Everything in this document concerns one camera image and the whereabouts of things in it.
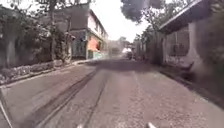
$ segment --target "house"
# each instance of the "house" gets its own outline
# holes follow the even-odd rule
[[[193,64],[191,71],[198,76],[210,73],[205,63],[203,38],[211,29],[214,15],[210,0],[195,0],[176,16],[160,26],[165,35],[163,40],[163,60],[166,64],[187,67]]]
[[[60,30],[75,37],[72,41],[72,57],[94,59],[102,56],[108,34],[90,8],[89,3],[72,5],[55,11],[55,22]]]

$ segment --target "white wall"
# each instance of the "white wall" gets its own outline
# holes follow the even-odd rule
[[[90,28],[98,36],[103,37],[103,35],[102,35],[102,28],[95,21],[95,19],[93,18],[93,16],[91,14],[89,14],[89,17],[88,17],[88,28]]]

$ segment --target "street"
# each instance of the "street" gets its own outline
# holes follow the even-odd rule
[[[149,65],[110,60],[44,128],[223,128],[224,111]]]

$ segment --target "tree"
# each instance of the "tree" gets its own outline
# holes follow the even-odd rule
[[[141,38],[146,43],[147,54],[151,52],[150,55],[153,55],[153,60],[160,63],[162,60],[163,36],[158,32],[159,26],[191,1],[173,0],[166,3],[165,0],[121,0],[121,2],[123,3],[121,10],[127,19],[140,23],[144,18],[150,24]]]

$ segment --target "sky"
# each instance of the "sky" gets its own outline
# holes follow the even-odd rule
[[[10,7],[7,1],[9,0],[0,0],[0,4]],[[26,8],[30,5],[27,0],[24,1],[26,2],[22,2],[20,8]],[[132,42],[136,34],[141,34],[148,25],[147,22],[136,25],[136,23],[125,19],[120,9],[121,6],[120,0],[95,0],[95,3],[91,4],[91,8],[105,27],[109,39],[117,40],[124,36],[128,41]]]

